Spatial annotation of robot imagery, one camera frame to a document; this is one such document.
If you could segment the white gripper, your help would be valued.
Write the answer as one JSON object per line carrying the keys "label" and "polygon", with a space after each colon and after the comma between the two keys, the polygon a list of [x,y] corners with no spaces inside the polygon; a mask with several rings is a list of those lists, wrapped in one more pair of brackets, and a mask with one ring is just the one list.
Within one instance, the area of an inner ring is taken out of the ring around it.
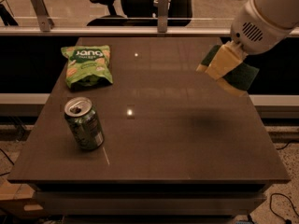
{"label": "white gripper", "polygon": [[293,0],[249,0],[231,25],[231,38],[221,45],[206,69],[215,80],[243,63],[247,54],[267,52],[293,30]]}

